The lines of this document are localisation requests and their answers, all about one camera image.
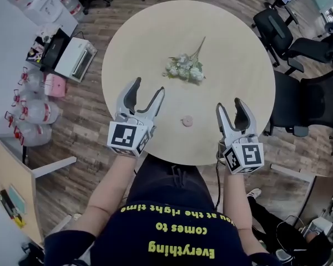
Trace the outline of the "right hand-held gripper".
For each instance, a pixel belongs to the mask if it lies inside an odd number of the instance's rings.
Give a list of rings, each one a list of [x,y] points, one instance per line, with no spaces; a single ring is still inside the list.
[[[223,141],[218,143],[216,158],[232,175],[252,173],[264,166],[263,144],[256,134],[256,119],[250,108],[239,98],[235,98],[234,103],[234,124],[224,106],[221,103],[216,105],[218,126],[223,136]],[[247,136],[239,138],[240,132]]]

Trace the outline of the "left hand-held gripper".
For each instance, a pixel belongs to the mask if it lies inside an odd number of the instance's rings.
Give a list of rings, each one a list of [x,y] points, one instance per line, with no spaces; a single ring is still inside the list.
[[[139,157],[155,130],[154,118],[165,97],[162,86],[144,110],[135,112],[141,77],[129,82],[117,98],[117,113],[109,124],[107,146],[116,154]]]

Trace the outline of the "person's right forearm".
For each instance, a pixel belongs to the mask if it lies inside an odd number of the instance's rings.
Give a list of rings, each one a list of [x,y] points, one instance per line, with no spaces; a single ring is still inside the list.
[[[242,248],[247,255],[268,253],[252,231],[253,217],[242,174],[232,175],[226,171],[224,176],[223,212],[233,220],[238,230]]]

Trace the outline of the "person's left forearm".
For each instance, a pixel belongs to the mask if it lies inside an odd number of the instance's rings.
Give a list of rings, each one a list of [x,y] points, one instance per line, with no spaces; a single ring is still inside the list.
[[[70,229],[99,236],[107,222],[118,209],[129,185],[137,159],[117,156],[99,185],[93,191],[81,217]]]

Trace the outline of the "white artificial flower bouquet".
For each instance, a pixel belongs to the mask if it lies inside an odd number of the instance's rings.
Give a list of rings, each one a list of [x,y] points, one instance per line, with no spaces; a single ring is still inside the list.
[[[197,50],[191,54],[180,54],[177,57],[169,57],[162,76],[169,79],[180,79],[186,83],[200,85],[206,79],[203,72],[203,64],[199,61],[199,54],[204,44],[205,37]]]

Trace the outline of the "black mesh office chair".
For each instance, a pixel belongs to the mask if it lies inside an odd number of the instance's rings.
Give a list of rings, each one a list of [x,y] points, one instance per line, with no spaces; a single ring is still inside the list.
[[[305,137],[311,125],[333,129],[333,70],[316,78],[296,78],[274,72],[275,102],[270,116],[270,136],[275,127],[297,137]]]

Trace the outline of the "white toaster oven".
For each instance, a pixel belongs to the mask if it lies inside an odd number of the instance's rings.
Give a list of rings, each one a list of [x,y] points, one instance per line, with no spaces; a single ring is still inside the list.
[[[97,49],[86,39],[73,37],[55,67],[55,72],[81,83]]]

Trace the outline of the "person's black trousers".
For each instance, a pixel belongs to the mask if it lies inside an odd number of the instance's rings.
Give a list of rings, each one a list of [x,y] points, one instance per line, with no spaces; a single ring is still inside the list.
[[[196,166],[178,165],[150,154],[135,176],[126,203],[139,201],[215,210],[208,187]]]

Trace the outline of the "pink bag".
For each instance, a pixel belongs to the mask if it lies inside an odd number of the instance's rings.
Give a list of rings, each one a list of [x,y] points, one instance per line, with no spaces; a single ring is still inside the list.
[[[47,96],[63,98],[66,94],[66,80],[55,74],[47,74],[44,81],[44,93]]]

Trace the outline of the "black box appliance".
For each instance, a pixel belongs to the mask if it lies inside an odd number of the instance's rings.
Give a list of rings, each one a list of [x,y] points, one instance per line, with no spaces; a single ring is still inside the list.
[[[69,42],[70,36],[62,29],[58,29],[49,45],[45,48],[41,64],[46,68],[55,69]]]

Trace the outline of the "dark wooden desk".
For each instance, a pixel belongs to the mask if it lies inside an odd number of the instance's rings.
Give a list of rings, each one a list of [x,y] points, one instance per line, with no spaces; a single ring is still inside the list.
[[[292,223],[293,226],[299,227],[300,220],[304,223],[309,223],[317,217],[322,217],[333,198],[333,177],[307,172],[303,169],[293,171],[273,163],[270,165],[270,168],[273,171],[295,177],[298,180],[308,183],[305,199],[295,216],[294,222]]]

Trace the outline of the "tray of small items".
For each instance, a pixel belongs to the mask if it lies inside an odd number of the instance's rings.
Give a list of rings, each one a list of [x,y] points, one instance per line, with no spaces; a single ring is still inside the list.
[[[29,63],[40,64],[43,59],[44,51],[45,47],[43,45],[34,42],[27,53],[26,61]]]

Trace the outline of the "white plastic bag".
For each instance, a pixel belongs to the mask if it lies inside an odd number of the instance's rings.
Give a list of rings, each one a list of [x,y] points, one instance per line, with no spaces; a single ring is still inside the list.
[[[45,43],[50,43],[53,36],[61,29],[61,25],[55,23],[46,23],[39,26],[36,36],[40,37]]]

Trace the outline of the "white device box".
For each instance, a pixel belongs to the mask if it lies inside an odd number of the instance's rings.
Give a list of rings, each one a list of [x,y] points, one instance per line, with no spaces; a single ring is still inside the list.
[[[332,226],[333,223],[323,217],[315,218],[304,230],[304,236],[306,237],[310,232],[315,232],[317,234],[324,233],[325,235],[328,235]]]

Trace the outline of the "person's navy printed t-shirt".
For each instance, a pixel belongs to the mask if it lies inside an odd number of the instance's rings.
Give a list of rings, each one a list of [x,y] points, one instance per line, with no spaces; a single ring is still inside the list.
[[[45,266],[282,266],[268,253],[246,254],[234,222],[203,209],[129,204],[101,234],[64,230],[45,241]]]

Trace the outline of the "light wooden desk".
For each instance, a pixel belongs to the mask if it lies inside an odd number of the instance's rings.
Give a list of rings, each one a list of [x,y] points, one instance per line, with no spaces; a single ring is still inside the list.
[[[36,179],[76,161],[77,158],[72,156],[32,170],[16,157],[0,139],[0,191],[5,189],[8,193],[9,186],[13,185],[23,197],[26,202],[26,214],[17,211],[17,216],[26,222],[21,231],[39,246],[43,245],[44,237],[39,220]]]

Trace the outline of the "teal notebook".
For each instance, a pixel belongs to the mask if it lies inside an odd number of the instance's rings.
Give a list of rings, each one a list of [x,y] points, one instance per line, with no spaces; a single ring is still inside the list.
[[[21,214],[26,214],[26,202],[13,185],[9,186],[8,195],[17,211]]]

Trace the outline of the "black handheld device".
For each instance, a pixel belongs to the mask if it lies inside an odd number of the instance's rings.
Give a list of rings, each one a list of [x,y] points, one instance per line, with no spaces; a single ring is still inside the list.
[[[18,215],[16,207],[12,203],[7,191],[5,189],[2,189],[0,191],[0,203],[8,213],[9,217],[13,219]]]

